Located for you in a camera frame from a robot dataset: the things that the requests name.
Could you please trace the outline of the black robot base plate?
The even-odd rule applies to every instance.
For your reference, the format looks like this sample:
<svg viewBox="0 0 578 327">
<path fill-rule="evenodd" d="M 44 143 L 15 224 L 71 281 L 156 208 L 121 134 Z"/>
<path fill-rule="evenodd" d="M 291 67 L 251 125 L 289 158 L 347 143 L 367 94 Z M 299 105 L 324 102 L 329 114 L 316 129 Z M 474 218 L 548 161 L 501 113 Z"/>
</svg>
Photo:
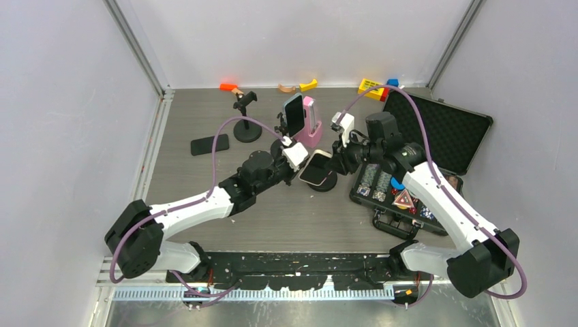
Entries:
<svg viewBox="0 0 578 327">
<path fill-rule="evenodd" d="M 208 252 L 192 272 L 166 275 L 169 283 L 180 279 L 219 290 L 305 291 L 333 284 L 346 291 L 377 290 L 387 281 L 425 285 L 430 276 L 396 270 L 389 256 L 380 253 Z"/>
</svg>

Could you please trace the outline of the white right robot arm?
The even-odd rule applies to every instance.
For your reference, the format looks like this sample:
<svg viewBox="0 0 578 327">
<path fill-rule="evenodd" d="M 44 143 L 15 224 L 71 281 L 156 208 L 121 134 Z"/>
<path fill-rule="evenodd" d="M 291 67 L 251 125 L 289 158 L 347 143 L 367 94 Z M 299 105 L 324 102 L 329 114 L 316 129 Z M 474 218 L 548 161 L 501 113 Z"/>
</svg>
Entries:
<svg viewBox="0 0 578 327">
<path fill-rule="evenodd" d="M 360 165 L 379 165 L 429 209 L 455 246 L 446 249 L 407 240 L 390 250 L 390 273 L 401 280 L 417 271 L 437 275 L 463 296 L 474 298 L 518 272 L 521 289 L 509 297 L 520 297 L 527 279 L 517 261 L 518 235 L 510 228 L 498 229 L 468 204 L 442 176 L 427 145 L 403 141 L 392 114 L 369 115 L 366 125 L 369 134 L 358 141 L 352 137 L 351 114 L 337 112 L 332 117 L 331 127 L 339 134 L 333 144 L 332 169 L 352 174 Z"/>
</svg>

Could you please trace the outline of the smartphone with cream case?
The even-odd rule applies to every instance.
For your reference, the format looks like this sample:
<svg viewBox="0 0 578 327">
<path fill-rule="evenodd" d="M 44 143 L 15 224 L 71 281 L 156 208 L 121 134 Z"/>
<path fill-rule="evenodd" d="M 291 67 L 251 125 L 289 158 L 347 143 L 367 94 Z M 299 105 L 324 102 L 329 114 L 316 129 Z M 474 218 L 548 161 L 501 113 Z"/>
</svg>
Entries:
<svg viewBox="0 0 578 327">
<path fill-rule="evenodd" d="M 332 154 L 320 149 L 315 150 L 301 170 L 299 180 L 312 186 L 321 186 L 331 173 L 326 167 L 331 158 Z"/>
</svg>

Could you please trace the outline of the smartphone with clear case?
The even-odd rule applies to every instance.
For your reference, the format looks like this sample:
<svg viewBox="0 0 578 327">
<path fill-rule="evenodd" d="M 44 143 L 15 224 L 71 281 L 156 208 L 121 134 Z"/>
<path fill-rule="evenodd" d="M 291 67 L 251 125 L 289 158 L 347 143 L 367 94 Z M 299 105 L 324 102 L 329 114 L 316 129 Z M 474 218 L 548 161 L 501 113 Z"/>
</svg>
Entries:
<svg viewBox="0 0 578 327">
<path fill-rule="evenodd" d="M 305 127 L 305 114 L 303 109 L 303 95 L 294 94 L 283 106 L 283 114 L 288 130 L 288 135 L 293 137 Z"/>
</svg>

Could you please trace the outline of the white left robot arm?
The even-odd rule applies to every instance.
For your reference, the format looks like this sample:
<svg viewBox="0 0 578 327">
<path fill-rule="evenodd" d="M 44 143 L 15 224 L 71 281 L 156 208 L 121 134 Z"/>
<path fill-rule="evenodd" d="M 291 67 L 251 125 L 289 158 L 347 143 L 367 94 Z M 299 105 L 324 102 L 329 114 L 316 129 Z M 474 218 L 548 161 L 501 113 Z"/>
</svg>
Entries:
<svg viewBox="0 0 578 327">
<path fill-rule="evenodd" d="M 130 202 L 104 237 L 113 254 L 112 269 L 118 268 L 124 279 L 149 270 L 173 270 L 193 282 L 203 281 L 209 273 L 209 260 L 201 246 L 169 239 L 196 225 L 247 210 L 258 194 L 281 182 L 289 184 L 308 157 L 306 150 L 285 149 L 277 157 L 255 151 L 236 174 L 205 193 L 153 206 L 143 200 Z"/>
</svg>

